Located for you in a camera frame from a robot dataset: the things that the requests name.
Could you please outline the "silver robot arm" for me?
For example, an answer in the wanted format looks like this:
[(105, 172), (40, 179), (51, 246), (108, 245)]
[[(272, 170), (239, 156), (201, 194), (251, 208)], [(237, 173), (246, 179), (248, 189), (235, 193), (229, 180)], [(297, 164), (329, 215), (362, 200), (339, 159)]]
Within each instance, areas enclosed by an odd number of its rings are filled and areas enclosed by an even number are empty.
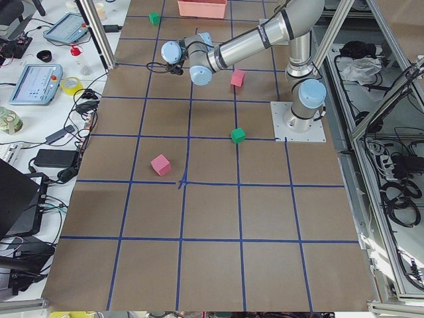
[(326, 89), (312, 72), (312, 28), (321, 17), (324, 1), (284, 1), (274, 13), (258, 26), (246, 30), (223, 43), (213, 44), (209, 33), (197, 33), (161, 47), (167, 72), (182, 74), (187, 63), (192, 84), (205, 86), (213, 75), (232, 66), (262, 66), (271, 50), (288, 45), (286, 78), (293, 94), (293, 103), (283, 114), (284, 126), (294, 133), (305, 133), (320, 120)]

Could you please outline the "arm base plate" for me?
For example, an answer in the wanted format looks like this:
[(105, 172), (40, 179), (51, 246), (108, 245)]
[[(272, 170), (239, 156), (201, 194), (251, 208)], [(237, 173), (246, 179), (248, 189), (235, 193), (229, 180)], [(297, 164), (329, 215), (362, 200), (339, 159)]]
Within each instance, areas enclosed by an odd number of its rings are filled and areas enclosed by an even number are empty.
[(292, 102), (272, 101), (270, 109), (276, 142), (326, 142), (325, 131), (321, 120), (315, 121), (318, 112), (312, 119), (299, 119), (292, 113)]

